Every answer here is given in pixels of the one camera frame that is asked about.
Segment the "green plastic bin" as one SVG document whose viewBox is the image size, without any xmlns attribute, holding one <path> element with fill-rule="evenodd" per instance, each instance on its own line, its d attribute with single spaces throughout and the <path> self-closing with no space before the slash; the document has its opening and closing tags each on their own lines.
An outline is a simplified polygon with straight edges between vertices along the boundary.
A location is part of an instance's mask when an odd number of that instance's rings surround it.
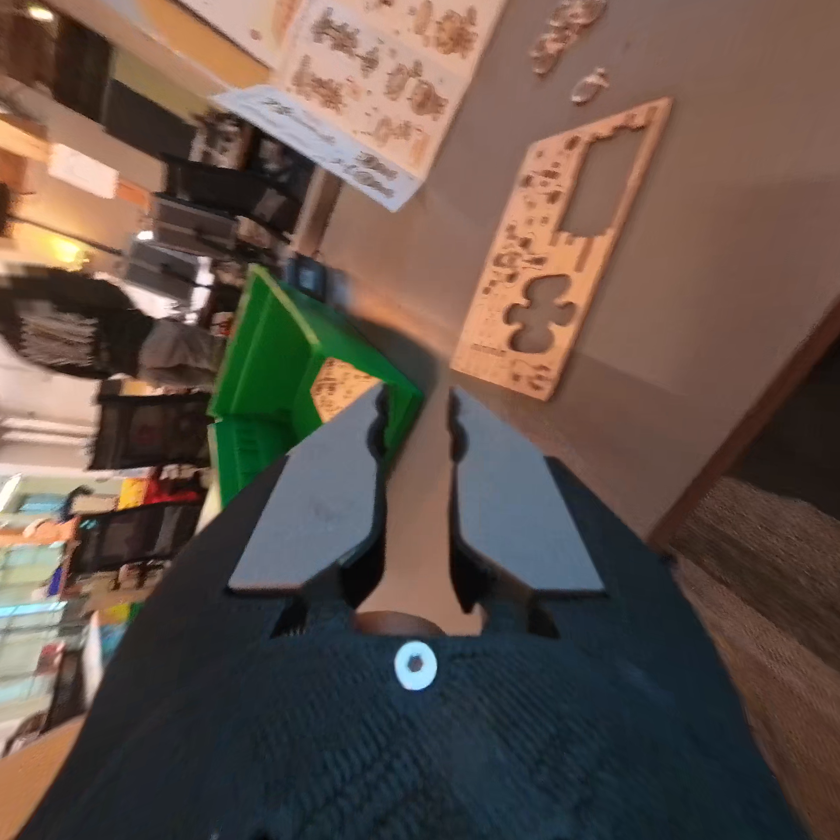
<svg viewBox="0 0 840 840">
<path fill-rule="evenodd" d="M 294 445 L 288 425 L 257 416 L 218 418 L 208 440 L 222 508 Z"/>
<path fill-rule="evenodd" d="M 278 421 L 289 426 L 296 445 L 322 424 L 310 387 L 329 357 L 387 385 L 384 447 L 393 461 L 422 404 L 420 390 L 348 318 L 261 266 L 248 268 L 208 413 L 214 422 L 231 416 Z"/>
</svg>

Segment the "laser-cut wooden parts sheet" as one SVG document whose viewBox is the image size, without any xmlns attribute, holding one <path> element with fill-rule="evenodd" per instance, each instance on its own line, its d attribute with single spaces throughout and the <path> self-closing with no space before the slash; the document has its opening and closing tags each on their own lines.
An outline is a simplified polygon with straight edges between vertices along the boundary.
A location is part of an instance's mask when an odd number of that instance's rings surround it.
<svg viewBox="0 0 840 840">
<path fill-rule="evenodd" d="M 553 396 L 673 105 L 670 97 L 646 101 L 527 148 L 451 357 L 453 371 L 541 402 Z M 580 191 L 586 159 L 598 143 L 621 132 L 640 141 L 611 215 L 601 232 L 576 234 L 565 218 Z M 512 321 L 511 314 L 530 309 L 532 286 L 552 277 L 566 280 L 553 300 L 554 310 L 566 320 L 549 320 L 547 349 L 517 350 L 515 337 L 524 325 Z"/>
</svg>

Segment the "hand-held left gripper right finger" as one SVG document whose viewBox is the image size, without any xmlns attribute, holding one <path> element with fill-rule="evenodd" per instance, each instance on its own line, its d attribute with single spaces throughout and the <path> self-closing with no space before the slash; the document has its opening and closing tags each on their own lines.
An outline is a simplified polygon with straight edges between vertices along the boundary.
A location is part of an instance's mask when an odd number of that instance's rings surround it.
<svg viewBox="0 0 840 840">
<path fill-rule="evenodd" d="M 462 388 L 448 429 L 449 572 L 459 606 L 599 597 L 606 586 L 543 452 Z"/>
</svg>

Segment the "small dark device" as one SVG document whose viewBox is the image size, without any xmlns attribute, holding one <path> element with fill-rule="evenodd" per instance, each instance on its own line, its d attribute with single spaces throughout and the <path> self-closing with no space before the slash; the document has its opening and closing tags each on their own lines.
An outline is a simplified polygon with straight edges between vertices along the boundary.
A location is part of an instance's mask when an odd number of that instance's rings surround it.
<svg viewBox="0 0 840 840">
<path fill-rule="evenodd" d="M 316 259 L 293 253 L 286 258 L 283 280 L 310 298 L 325 301 L 329 290 L 329 271 Z"/>
</svg>

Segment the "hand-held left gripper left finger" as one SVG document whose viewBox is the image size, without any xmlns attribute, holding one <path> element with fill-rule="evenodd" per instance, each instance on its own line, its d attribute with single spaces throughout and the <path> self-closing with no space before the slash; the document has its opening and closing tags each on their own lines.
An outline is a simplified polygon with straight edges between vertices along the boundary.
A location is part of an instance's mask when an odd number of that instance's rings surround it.
<svg viewBox="0 0 840 840">
<path fill-rule="evenodd" d="M 227 588 L 359 606 L 384 570 L 387 386 L 364 392 L 285 457 Z"/>
</svg>

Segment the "wooden sheet with cutouts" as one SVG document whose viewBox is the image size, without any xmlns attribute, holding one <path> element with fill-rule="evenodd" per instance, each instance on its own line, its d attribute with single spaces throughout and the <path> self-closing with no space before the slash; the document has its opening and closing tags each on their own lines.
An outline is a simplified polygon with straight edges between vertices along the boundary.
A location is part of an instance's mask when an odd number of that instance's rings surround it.
<svg viewBox="0 0 840 840">
<path fill-rule="evenodd" d="M 310 397 L 321 423 L 332 421 L 360 396 L 377 387 L 382 380 L 352 366 L 349 362 L 329 357 L 315 376 Z"/>
</svg>

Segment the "white instruction sheet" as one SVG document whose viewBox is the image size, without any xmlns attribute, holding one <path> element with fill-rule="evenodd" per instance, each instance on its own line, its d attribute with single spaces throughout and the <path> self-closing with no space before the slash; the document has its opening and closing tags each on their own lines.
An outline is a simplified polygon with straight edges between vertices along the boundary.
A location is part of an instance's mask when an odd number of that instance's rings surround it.
<svg viewBox="0 0 840 840">
<path fill-rule="evenodd" d="M 302 2 L 267 83 L 215 102 L 397 212 L 425 183 L 507 5 Z"/>
</svg>

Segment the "small oval wooden piece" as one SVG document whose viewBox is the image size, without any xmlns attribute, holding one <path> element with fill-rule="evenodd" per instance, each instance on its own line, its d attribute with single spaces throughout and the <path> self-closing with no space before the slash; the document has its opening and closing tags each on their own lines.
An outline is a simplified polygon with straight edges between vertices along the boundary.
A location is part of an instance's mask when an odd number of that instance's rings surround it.
<svg viewBox="0 0 840 840">
<path fill-rule="evenodd" d="M 599 66 L 580 79 L 573 87 L 570 101 L 576 107 L 583 107 L 595 100 L 611 85 L 606 68 Z"/>
</svg>

